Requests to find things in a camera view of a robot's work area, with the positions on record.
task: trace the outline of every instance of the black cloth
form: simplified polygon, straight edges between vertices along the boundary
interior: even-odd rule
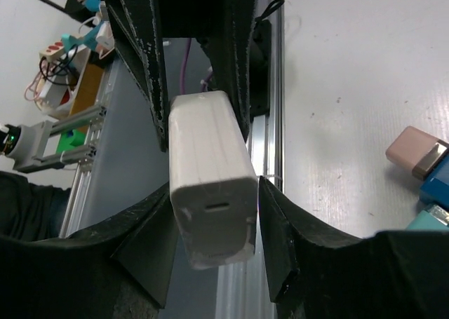
[[[26,177],[0,171],[0,233],[18,240],[50,237],[53,186],[30,184]]]

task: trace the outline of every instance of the white table surface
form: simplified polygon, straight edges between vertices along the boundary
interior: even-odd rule
[[[356,236],[403,229],[420,182],[385,150],[448,140],[448,0],[286,0],[286,195]]]

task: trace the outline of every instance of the red object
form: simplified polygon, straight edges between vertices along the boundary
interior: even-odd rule
[[[62,96],[60,105],[67,103],[69,100],[70,100],[70,94],[69,94],[69,91],[66,90],[64,95]]]

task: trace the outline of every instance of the purple cable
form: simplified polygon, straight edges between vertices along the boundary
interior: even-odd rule
[[[203,80],[203,84],[201,84],[201,91],[200,93],[204,93],[206,91],[206,87],[208,86],[208,83],[210,79],[213,76],[213,72],[210,72],[209,75]]]
[[[190,46],[192,44],[192,39],[187,39],[187,44],[185,46],[184,59],[182,60],[181,74],[180,74],[180,95],[185,95],[185,70],[187,69],[187,61],[189,59]]]

